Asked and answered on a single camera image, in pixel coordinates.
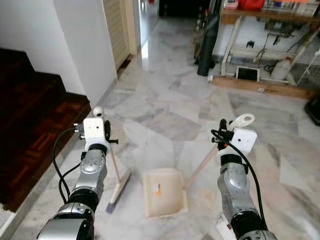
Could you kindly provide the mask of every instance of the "broom handle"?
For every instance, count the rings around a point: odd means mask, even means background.
[[[207,156],[203,159],[203,161],[200,163],[198,168],[195,170],[191,178],[188,180],[188,182],[183,186],[184,190],[187,190],[190,185],[196,180],[200,172],[207,166],[209,161],[217,154],[218,148],[215,146],[211,149],[211,151],[207,154]]]
[[[116,181],[119,184],[120,183],[120,176],[119,176],[118,168],[117,168],[117,165],[116,165],[116,159],[115,159],[114,151],[112,150],[111,145],[110,145],[110,155],[111,155],[112,166],[113,166],[113,169],[115,171]]]

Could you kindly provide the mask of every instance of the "dark wood floor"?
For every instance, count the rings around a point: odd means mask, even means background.
[[[58,134],[91,108],[86,96],[66,92],[59,75],[35,72],[25,52],[6,49],[0,49],[0,100],[0,202],[15,212],[51,164]]]

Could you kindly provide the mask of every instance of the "hallway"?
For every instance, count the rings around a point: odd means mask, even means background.
[[[126,134],[128,145],[118,151],[116,159],[120,174],[130,168],[132,176],[109,215],[106,207],[116,178],[108,171],[95,213],[95,239],[201,240],[208,233],[222,240],[217,227],[223,220],[217,159],[187,192],[189,211],[176,216],[145,218],[143,174],[176,168],[186,181],[213,147],[210,130],[218,129],[222,118],[229,121],[252,113],[256,119],[250,128],[258,138],[248,159],[260,182],[269,229],[279,240],[319,240],[320,128],[305,114],[306,101],[207,83],[193,65],[194,20],[151,19],[150,34],[141,24],[144,36],[149,35],[141,52],[102,103],[111,126],[120,123]],[[84,142],[79,141],[62,165],[64,172],[79,162],[83,147]],[[68,184],[73,186],[78,176],[77,169],[68,175]],[[255,185],[249,176],[256,204]],[[12,240],[35,239],[62,203],[56,175]]]
[[[154,3],[149,3],[149,0],[138,0],[138,2],[140,18],[140,41],[142,47],[159,20],[158,11],[160,1],[156,0]]]

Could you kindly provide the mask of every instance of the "black cylinder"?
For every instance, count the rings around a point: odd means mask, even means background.
[[[97,206],[99,204],[99,198],[98,195],[91,191],[90,189],[79,189],[74,191],[67,202],[70,203],[80,203],[87,205],[89,208],[91,208],[94,212],[97,209]]]
[[[310,100],[304,107],[312,121],[320,126],[320,96]]]
[[[93,221],[84,220],[79,228],[76,240],[94,240],[95,228]]]
[[[219,15],[212,16],[209,20],[207,29],[205,30],[198,59],[198,70],[196,72],[200,76],[208,76],[209,68],[211,66],[214,67],[214,62],[212,62],[212,51],[214,50],[218,37],[219,19]]]
[[[104,153],[104,155],[107,155],[107,147],[105,145],[102,145],[100,143],[94,143],[92,145],[89,146],[89,151],[90,150],[100,150]]]
[[[220,157],[221,166],[229,163],[242,164],[242,159],[239,155],[224,154]]]
[[[260,216],[254,211],[239,212],[232,218],[231,226],[236,239],[252,231],[267,230]]]

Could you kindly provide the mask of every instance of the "black cable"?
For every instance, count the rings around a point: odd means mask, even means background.
[[[307,32],[305,35],[303,35],[298,41],[296,41],[294,44],[291,45],[291,47],[289,47],[289,49],[286,51],[287,53],[298,43],[300,43],[310,32]]]
[[[255,173],[254,168],[251,166],[249,160],[246,158],[246,156],[233,144],[231,144],[229,141],[224,140],[224,138],[222,136],[219,135],[219,131],[212,129],[211,133],[217,138],[219,139],[221,142],[228,144],[231,148],[233,148],[245,161],[245,163],[248,165],[250,172],[252,173],[254,182],[255,182],[255,186],[256,186],[256,194],[258,197],[258,205],[259,205],[259,211],[260,211],[260,217],[262,220],[262,223],[264,224],[266,230],[268,230],[267,227],[267,223],[266,223],[266,219],[265,219],[265,215],[264,215],[264,209],[263,209],[263,205],[262,205],[262,198],[261,198],[261,190],[260,190],[260,185],[259,185],[259,181],[257,178],[257,175]]]
[[[258,68],[260,68],[260,62],[261,62],[261,59],[262,59],[262,57],[263,57],[263,55],[265,53],[268,38],[269,38],[269,33],[266,35],[266,39],[265,39],[265,42],[264,42],[262,50],[259,51],[259,53],[261,53],[261,56],[260,56],[260,59],[259,59],[259,62],[258,62]]]
[[[62,174],[61,174],[61,172],[60,172],[60,170],[59,170],[59,167],[58,167],[58,165],[57,165],[57,162],[56,162],[56,149],[57,149],[58,143],[59,143],[59,141],[60,141],[60,138],[61,138],[63,135],[65,135],[66,133],[74,132],[74,131],[75,131],[75,129],[74,129],[73,127],[68,128],[68,129],[62,131],[62,132],[58,135],[58,137],[56,138],[56,140],[55,140],[55,142],[54,142],[54,145],[53,145],[53,150],[52,150],[52,162],[53,162],[53,166],[54,166],[54,168],[55,168],[58,176],[60,177],[60,180],[62,181],[62,183],[63,183],[63,185],[64,185],[64,187],[65,187],[66,194],[67,194],[68,197],[69,197],[69,195],[70,195],[70,190],[69,190],[68,185],[67,185],[66,181],[64,180],[64,178],[63,178],[63,176],[62,176]],[[59,185],[59,192],[60,192],[60,195],[61,195],[61,197],[62,197],[62,200],[63,200],[64,204],[66,204],[66,203],[67,203],[67,200],[66,200],[66,198],[65,198],[65,195],[64,195],[64,193],[63,193],[62,188],[61,188],[60,185]]]
[[[71,173],[72,171],[74,171],[75,169],[77,169],[80,166],[81,162],[79,162],[77,165],[75,165],[73,168],[71,168],[70,170],[68,170],[65,174],[62,175],[62,178],[60,178],[59,180],[59,189],[62,189],[62,181],[65,180],[65,177]]]
[[[263,69],[264,69],[266,72],[268,72],[269,74],[271,74],[272,71],[274,70],[276,64],[277,64],[278,62],[279,62],[279,61],[277,60],[277,61],[275,61],[275,63],[272,64],[272,65],[265,65],[265,66],[263,67]]]

